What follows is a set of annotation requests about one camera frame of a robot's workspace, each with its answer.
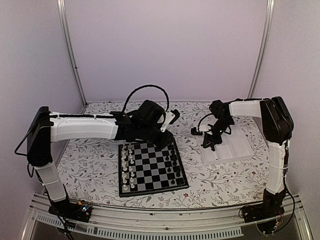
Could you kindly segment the white plastic piece tray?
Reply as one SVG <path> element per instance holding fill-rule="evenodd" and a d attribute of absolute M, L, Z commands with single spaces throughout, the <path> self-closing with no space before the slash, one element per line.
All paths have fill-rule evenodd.
<path fill-rule="evenodd" d="M 212 151 L 209 147 L 203 148 L 201 146 L 204 140 L 203 136 L 196 138 L 200 148 L 201 160 L 205 166 L 235 163 L 250 160 L 253 157 L 252 147 L 239 124 L 235 123 L 231 126 L 231 135 L 224 133 L 221 138 L 222 143 L 214 146 L 215 151 Z"/>

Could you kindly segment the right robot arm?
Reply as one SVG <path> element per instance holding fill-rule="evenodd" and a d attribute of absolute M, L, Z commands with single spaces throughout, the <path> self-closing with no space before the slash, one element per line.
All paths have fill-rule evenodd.
<path fill-rule="evenodd" d="M 191 134 L 204 136 L 202 147 L 212 151 L 223 142 L 222 134 L 232 133 L 234 117 L 261 119 L 262 133 L 269 148 L 269 176 L 258 213 L 262 218 L 269 218 L 282 205 L 287 191 L 285 176 L 294 122 L 283 98 L 237 98 L 228 102 L 214 100 L 209 110 L 209 114 L 216 118 L 215 124 L 208 124 L 204 128 L 197 125 L 191 129 Z"/>

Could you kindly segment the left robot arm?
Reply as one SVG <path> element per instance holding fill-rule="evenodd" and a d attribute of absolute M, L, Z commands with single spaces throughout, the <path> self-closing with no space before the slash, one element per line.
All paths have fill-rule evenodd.
<path fill-rule="evenodd" d="M 115 141 L 145 141 L 163 149 L 172 140 L 167 129 L 180 117 L 179 111 L 163 109 L 145 100 L 138 109 L 106 114 L 71 114 L 38 109 L 22 142 L 26 143 L 27 162 L 35 169 L 46 188 L 55 209 L 63 216 L 74 213 L 67 192 L 54 164 L 51 144 L 76 139 L 106 139 Z"/>

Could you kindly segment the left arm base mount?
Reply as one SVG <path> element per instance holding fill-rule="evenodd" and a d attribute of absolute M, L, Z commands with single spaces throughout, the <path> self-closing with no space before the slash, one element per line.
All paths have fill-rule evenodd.
<path fill-rule="evenodd" d="M 92 214 L 92 203 L 84 200 L 71 202 L 68 198 L 54 202 L 49 200 L 50 207 L 48 212 L 50 214 L 59 216 L 61 218 L 80 221 L 88 223 Z"/>

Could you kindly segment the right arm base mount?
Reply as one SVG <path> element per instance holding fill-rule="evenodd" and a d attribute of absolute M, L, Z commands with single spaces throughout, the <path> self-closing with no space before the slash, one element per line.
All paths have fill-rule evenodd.
<path fill-rule="evenodd" d="M 275 208 L 267 208 L 264 203 L 244 205 L 240 208 L 238 216 L 245 223 L 257 223 L 257 229 L 264 235 L 274 234 L 282 221 L 285 213 L 282 204 Z"/>

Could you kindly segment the black and grey chessboard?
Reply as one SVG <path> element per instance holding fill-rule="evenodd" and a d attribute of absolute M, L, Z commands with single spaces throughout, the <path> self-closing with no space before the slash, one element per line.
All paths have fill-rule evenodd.
<path fill-rule="evenodd" d="M 176 177 L 172 162 L 176 160 L 180 167 L 180 177 Z M 183 184 L 178 185 L 177 179 L 182 179 Z M 123 143 L 118 146 L 118 192 L 121 198 L 158 194 L 189 188 L 187 176 L 175 141 L 165 148 L 160 149 L 150 142 Z"/>

